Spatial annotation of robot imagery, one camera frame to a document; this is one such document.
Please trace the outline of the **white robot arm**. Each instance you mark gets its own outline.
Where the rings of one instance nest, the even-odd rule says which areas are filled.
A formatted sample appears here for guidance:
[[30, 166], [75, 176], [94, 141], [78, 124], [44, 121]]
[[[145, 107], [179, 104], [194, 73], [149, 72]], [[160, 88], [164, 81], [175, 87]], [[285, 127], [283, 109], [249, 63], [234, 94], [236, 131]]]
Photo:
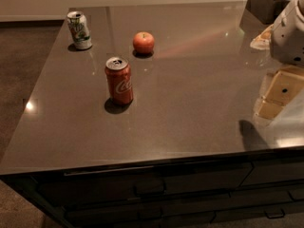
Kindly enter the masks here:
[[291, 0], [277, 16], [270, 51], [281, 63], [304, 66], [304, 0]]

